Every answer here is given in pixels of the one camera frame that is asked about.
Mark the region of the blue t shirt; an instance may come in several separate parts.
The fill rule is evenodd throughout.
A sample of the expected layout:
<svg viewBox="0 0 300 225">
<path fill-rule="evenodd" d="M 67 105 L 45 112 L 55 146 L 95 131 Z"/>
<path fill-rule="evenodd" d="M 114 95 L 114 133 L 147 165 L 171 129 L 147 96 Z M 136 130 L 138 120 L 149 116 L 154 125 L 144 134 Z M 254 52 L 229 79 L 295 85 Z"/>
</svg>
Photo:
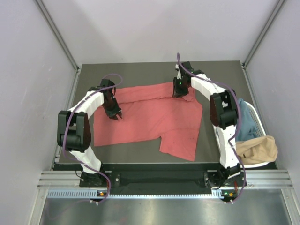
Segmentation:
<svg viewBox="0 0 300 225">
<path fill-rule="evenodd" d="M 257 137 L 257 126 L 250 114 L 250 108 L 242 98 L 238 99 L 238 103 L 240 107 L 242 121 L 240 130 L 237 136 L 235 137 L 235 140 L 242 142 L 254 139 Z"/>
</svg>

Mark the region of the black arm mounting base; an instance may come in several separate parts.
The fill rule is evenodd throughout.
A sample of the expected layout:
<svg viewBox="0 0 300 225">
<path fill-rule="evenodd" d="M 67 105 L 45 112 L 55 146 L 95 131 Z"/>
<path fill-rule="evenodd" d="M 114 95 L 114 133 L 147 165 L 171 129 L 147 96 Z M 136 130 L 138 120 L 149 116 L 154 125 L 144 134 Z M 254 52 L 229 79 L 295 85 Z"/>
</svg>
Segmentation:
<svg viewBox="0 0 300 225">
<path fill-rule="evenodd" d="M 219 163 L 155 163 L 155 164 L 105 164 L 100 171 L 112 186 L 130 184 L 189 184 L 199 187 L 218 187 L 244 181 L 242 169 L 224 169 Z"/>
</svg>

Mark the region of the aluminium frame post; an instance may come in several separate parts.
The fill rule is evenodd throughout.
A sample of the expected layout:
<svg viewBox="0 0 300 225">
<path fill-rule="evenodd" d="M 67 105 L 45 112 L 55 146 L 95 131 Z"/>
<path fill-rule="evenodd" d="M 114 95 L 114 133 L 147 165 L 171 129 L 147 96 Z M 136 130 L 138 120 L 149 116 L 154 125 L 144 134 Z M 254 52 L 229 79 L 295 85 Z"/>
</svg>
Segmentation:
<svg viewBox="0 0 300 225">
<path fill-rule="evenodd" d="M 271 14 L 268 16 L 267 21 L 265 22 L 265 24 L 262 27 L 262 30 L 260 31 L 257 39 L 255 40 L 254 44 L 252 45 L 252 47 L 250 48 L 249 53 L 246 56 L 246 59 L 244 60 L 244 62 L 241 64 L 242 68 L 245 70 L 248 65 L 250 64 L 251 60 L 253 59 L 254 55 L 256 54 L 258 48 L 260 47 L 260 45 L 262 44 L 263 40 L 265 39 L 265 37 L 267 36 L 270 28 L 272 27 L 274 21 L 276 20 L 276 18 L 278 17 L 279 13 L 281 12 L 282 8 L 284 7 L 286 3 L 286 0 L 277 0 L 274 8 L 271 11 Z"/>
<path fill-rule="evenodd" d="M 42 0 L 33 0 L 36 4 L 37 8 L 39 9 L 40 13 L 42 14 L 43 18 L 45 19 L 47 25 L 49 26 L 51 32 L 53 33 L 54 37 L 56 38 L 59 46 L 63 50 L 64 54 L 66 55 L 68 61 L 70 62 L 71 66 L 75 71 L 79 70 L 79 66 L 76 63 L 70 49 L 68 48 L 61 32 L 59 31 L 55 21 L 53 20 L 50 12 L 48 11 L 45 3 Z"/>
</svg>

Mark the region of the left aluminium frame post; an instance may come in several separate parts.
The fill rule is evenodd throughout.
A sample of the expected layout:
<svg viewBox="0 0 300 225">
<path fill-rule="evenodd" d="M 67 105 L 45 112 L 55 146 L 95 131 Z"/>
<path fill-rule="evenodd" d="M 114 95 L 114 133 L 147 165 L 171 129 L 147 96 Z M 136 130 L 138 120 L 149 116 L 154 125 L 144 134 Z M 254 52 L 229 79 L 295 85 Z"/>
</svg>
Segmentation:
<svg viewBox="0 0 300 225">
<path fill-rule="evenodd" d="M 43 18 L 45 19 L 47 25 L 49 26 L 51 32 L 53 33 L 54 37 L 56 38 L 59 46 L 63 50 L 64 54 L 66 55 L 68 61 L 70 62 L 71 66 L 75 71 L 79 70 L 79 66 L 76 63 L 70 49 L 68 48 L 61 32 L 59 31 L 55 21 L 53 20 L 50 12 L 48 11 L 45 3 L 42 0 L 33 0 L 36 4 L 37 8 L 39 9 L 40 13 L 42 14 Z"/>
</svg>

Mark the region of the red t shirt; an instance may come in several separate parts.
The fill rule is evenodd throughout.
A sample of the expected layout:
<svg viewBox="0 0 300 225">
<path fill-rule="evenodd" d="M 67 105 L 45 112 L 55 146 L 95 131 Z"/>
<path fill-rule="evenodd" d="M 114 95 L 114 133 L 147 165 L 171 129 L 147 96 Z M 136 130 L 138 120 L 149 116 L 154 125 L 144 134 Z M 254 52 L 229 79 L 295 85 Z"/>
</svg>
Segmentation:
<svg viewBox="0 0 300 225">
<path fill-rule="evenodd" d="M 109 119 L 102 107 L 93 114 L 94 146 L 107 146 L 161 138 L 160 152 L 195 160 L 203 114 L 190 88 L 186 96 L 173 98 L 173 83 L 118 89 L 122 119 Z"/>
</svg>

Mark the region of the right aluminium frame post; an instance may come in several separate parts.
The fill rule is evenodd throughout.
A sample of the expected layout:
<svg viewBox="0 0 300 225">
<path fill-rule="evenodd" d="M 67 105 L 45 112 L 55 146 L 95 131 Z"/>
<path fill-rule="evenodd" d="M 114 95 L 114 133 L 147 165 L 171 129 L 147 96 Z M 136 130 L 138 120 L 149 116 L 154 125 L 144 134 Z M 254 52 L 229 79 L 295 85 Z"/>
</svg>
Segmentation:
<svg viewBox="0 0 300 225">
<path fill-rule="evenodd" d="M 262 27 L 262 30 L 260 31 L 257 39 L 255 40 L 254 44 L 252 45 L 252 47 L 250 48 L 249 53 L 246 56 L 246 59 L 244 60 L 244 62 L 241 64 L 242 68 L 245 70 L 248 65 L 250 64 L 251 60 L 253 59 L 254 55 L 256 54 L 258 48 L 260 47 L 260 45 L 262 44 L 263 40 L 265 39 L 265 37 L 267 36 L 270 28 L 272 27 L 274 21 L 276 20 L 276 18 L 278 17 L 279 13 L 281 12 L 282 8 L 284 7 L 286 3 L 286 0 L 277 0 L 274 8 L 271 11 L 271 14 L 268 16 L 267 21 L 265 22 L 265 24 Z"/>
</svg>

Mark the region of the white plastic laundry basket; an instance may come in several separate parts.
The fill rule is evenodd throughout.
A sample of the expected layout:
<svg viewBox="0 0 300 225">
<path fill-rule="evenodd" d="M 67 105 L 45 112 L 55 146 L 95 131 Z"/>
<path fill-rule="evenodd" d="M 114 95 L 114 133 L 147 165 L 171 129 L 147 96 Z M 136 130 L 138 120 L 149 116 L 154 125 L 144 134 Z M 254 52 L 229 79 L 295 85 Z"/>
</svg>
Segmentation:
<svg viewBox="0 0 300 225">
<path fill-rule="evenodd" d="M 258 114 L 257 114 L 255 108 L 248 102 L 246 102 L 246 104 L 249 106 L 250 114 L 257 126 L 257 132 L 256 132 L 257 137 L 265 136 L 266 133 L 263 129 L 262 123 L 260 122 L 260 119 L 258 117 Z M 229 144 L 228 140 L 235 134 L 235 131 L 237 128 L 236 125 L 228 126 L 226 129 L 222 129 L 222 128 L 216 127 L 216 126 L 212 126 L 212 127 L 214 129 L 217 146 L 218 146 L 219 152 L 220 152 L 219 162 L 220 162 L 221 166 L 224 167 L 225 169 L 233 168 L 238 163 L 240 163 L 241 167 L 245 167 L 246 169 L 257 168 L 257 167 L 265 166 L 268 164 L 268 163 L 261 163 L 261 164 L 256 164 L 256 165 L 244 165 L 241 161 L 241 158 L 238 156 L 238 154 L 234 154 L 233 149 L 232 149 L 231 145 Z M 232 144 L 233 144 L 235 150 L 236 150 L 236 142 L 237 141 L 234 138 L 232 140 Z"/>
</svg>

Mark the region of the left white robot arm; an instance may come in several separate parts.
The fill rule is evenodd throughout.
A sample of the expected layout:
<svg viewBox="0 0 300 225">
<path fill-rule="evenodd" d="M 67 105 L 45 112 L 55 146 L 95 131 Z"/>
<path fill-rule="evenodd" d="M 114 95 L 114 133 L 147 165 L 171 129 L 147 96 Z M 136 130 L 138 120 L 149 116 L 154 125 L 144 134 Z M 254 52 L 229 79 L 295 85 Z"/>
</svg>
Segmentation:
<svg viewBox="0 0 300 225">
<path fill-rule="evenodd" d="M 90 179 L 96 186 L 107 181 L 102 162 L 91 148 L 91 130 L 89 119 L 93 113 L 103 107 L 105 115 L 112 120 L 122 118 L 122 110 L 115 97 L 117 85 L 102 79 L 99 86 L 91 87 L 85 96 L 69 110 L 58 114 L 57 144 L 63 154 L 70 152 L 72 160 L 80 163 L 84 179 Z"/>
</svg>

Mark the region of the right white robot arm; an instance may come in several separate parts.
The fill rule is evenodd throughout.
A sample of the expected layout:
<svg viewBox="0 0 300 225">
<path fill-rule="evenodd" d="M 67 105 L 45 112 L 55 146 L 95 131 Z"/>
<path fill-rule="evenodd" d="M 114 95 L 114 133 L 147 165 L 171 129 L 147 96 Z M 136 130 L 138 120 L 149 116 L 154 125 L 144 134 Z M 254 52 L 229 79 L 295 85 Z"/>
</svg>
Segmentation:
<svg viewBox="0 0 300 225">
<path fill-rule="evenodd" d="M 235 93 L 213 82 L 203 71 L 194 70 L 189 61 L 176 64 L 175 70 L 178 73 L 173 79 L 173 98 L 186 96 L 189 88 L 193 88 L 210 102 L 210 121 L 220 152 L 218 178 L 223 185 L 231 185 L 241 171 L 239 159 L 233 151 L 235 140 L 230 140 L 235 135 L 239 118 Z"/>
</svg>

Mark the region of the tan t shirt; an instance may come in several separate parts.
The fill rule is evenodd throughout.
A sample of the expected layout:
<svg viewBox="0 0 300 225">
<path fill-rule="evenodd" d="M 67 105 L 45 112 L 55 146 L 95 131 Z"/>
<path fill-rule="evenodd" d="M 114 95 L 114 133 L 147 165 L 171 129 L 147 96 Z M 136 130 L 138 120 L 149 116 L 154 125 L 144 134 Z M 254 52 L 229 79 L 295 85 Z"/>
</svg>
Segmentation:
<svg viewBox="0 0 300 225">
<path fill-rule="evenodd" d="M 278 147 L 270 135 L 237 141 L 236 151 L 244 165 L 274 162 L 278 157 Z"/>
</svg>

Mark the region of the aluminium front rail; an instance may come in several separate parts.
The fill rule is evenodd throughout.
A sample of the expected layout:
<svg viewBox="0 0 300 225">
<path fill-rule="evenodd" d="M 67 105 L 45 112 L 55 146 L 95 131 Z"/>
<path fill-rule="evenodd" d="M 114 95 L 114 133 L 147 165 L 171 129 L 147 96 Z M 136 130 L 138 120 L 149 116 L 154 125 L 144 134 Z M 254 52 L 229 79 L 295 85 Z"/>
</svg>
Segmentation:
<svg viewBox="0 0 300 225">
<path fill-rule="evenodd" d="M 73 171 L 45 171 L 38 182 L 39 188 L 78 188 L 80 178 Z M 287 170 L 246 170 L 247 188 L 291 189 L 293 184 Z"/>
</svg>

